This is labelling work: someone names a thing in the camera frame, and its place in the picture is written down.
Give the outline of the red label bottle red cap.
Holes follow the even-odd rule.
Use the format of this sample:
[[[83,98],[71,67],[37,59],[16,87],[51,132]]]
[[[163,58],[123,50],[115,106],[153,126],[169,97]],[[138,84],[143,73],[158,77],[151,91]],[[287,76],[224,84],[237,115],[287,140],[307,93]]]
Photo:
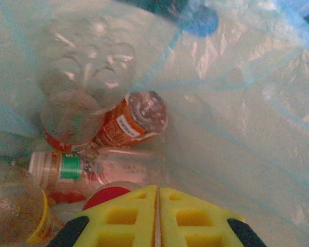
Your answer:
[[[78,202],[61,202],[53,206],[54,211],[62,215],[72,215],[88,208],[94,207],[98,204],[107,202],[116,197],[122,196],[131,191],[140,189],[140,184],[129,181],[111,182],[102,186],[96,193],[94,193],[87,200],[83,199]]]

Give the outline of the green label bottle white cap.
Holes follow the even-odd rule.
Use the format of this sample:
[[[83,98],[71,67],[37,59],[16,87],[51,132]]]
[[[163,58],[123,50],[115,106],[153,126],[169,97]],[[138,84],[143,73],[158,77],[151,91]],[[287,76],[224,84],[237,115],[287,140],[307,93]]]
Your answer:
[[[92,190],[119,181],[141,186],[169,181],[162,154],[134,148],[102,147],[82,153],[34,152],[28,170],[44,189]]]

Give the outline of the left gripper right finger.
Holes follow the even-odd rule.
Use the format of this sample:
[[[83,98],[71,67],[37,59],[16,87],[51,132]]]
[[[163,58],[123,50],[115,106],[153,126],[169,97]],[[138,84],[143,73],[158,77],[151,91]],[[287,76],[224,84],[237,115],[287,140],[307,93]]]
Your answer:
[[[178,190],[159,190],[163,247],[260,247],[245,219]]]

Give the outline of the orange label bottle yellow cap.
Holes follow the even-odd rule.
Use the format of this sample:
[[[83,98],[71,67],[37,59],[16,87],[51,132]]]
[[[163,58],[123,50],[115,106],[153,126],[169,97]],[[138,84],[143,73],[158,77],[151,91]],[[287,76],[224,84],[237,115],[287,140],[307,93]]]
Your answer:
[[[130,93],[106,114],[94,142],[99,146],[134,146],[162,133],[167,125],[167,108],[156,92]]]

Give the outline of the clear bottle red label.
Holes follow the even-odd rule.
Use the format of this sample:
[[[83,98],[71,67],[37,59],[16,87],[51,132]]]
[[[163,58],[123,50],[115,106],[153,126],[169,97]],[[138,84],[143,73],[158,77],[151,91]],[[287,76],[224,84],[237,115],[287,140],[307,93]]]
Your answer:
[[[80,151],[131,88],[134,48],[118,42],[100,17],[55,18],[44,27],[38,51],[44,136],[56,150]]]

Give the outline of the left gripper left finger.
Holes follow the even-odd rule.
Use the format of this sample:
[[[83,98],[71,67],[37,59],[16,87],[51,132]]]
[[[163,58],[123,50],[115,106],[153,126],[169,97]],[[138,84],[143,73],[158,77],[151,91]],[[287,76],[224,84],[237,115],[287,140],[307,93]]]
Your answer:
[[[157,190],[142,187],[81,211],[48,247],[152,247]]]

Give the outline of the blue plastic bin liner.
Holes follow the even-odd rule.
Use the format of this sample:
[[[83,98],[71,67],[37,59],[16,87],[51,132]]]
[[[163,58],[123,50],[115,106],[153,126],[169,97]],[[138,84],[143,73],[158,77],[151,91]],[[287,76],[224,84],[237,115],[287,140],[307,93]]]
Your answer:
[[[46,150],[36,42],[102,16],[165,100],[171,185],[241,213],[270,247],[309,247],[309,0],[0,0],[0,160]]]

